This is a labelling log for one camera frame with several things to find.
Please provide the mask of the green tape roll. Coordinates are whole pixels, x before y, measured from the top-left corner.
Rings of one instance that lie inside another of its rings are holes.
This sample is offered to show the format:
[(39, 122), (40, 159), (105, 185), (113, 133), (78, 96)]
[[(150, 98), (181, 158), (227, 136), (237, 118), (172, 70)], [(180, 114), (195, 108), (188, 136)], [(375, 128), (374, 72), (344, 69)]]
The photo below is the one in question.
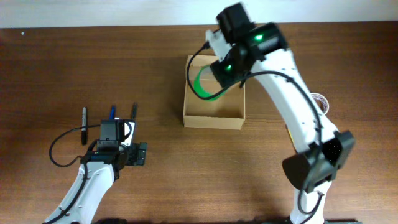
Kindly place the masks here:
[(205, 65), (203, 66), (200, 71), (198, 72), (194, 82), (193, 82), (193, 89), (195, 90), (195, 92), (203, 98), (207, 98), (207, 101), (215, 101), (218, 98), (220, 98), (221, 96), (223, 96), (226, 92), (226, 90), (222, 90), (221, 93), (219, 95), (215, 95), (215, 93), (210, 93), (208, 91), (206, 91), (202, 84), (201, 84), (201, 75), (204, 74), (204, 71), (209, 68), (209, 65)]

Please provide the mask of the black retractable pen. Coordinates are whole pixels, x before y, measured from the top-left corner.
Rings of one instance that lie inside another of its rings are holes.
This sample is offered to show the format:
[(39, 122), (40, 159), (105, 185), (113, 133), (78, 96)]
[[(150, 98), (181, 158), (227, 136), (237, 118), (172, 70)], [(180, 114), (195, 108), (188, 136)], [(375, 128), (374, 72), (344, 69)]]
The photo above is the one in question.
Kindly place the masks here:
[(136, 119), (136, 114), (137, 114), (137, 103), (134, 102), (132, 105), (132, 110), (131, 110), (131, 119), (133, 121)]

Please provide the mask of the blue retractable pen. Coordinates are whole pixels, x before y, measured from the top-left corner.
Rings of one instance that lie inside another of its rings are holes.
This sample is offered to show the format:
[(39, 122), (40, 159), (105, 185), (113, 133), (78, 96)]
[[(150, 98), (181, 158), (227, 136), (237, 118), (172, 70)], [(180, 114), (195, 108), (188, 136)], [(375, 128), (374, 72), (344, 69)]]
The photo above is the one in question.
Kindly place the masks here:
[(110, 119), (115, 119), (115, 116), (116, 116), (116, 107), (113, 105), (113, 106), (111, 107), (111, 111), (110, 111), (110, 114), (109, 114), (109, 118), (110, 118)]

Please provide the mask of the black and white marker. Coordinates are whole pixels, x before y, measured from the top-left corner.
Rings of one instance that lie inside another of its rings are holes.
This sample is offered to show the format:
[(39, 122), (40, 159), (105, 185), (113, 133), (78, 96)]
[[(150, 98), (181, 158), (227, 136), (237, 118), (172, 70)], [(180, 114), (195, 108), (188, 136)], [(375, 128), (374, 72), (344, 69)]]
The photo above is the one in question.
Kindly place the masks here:
[(84, 146), (87, 144), (87, 108), (83, 107), (82, 109), (82, 117), (81, 117), (81, 144)]

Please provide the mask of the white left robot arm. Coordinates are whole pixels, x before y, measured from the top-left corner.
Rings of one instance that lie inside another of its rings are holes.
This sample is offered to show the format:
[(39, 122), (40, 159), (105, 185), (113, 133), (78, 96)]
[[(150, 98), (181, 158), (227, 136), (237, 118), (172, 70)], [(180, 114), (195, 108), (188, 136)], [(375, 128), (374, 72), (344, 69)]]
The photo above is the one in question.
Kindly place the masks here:
[(147, 144), (121, 144), (116, 151), (87, 151), (80, 156), (78, 175), (45, 223), (91, 223), (105, 193), (126, 166), (143, 166)]

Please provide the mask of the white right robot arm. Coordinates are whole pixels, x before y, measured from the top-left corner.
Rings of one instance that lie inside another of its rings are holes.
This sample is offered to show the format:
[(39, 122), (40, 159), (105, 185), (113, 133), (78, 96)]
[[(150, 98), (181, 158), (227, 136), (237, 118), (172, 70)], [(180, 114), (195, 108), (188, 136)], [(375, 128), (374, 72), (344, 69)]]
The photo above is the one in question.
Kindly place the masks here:
[(341, 132), (326, 117), (303, 81), (293, 52), (275, 23), (256, 27), (221, 25), (206, 32), (204, 47), (217, 61), (210, 68), (221, 90), (255, 78), (279, 110), (295, 155), (283, 160), (284, 173), (295, 189), (289, 223), (326, 223), (327, 192), (355, 145), (350, 131)]

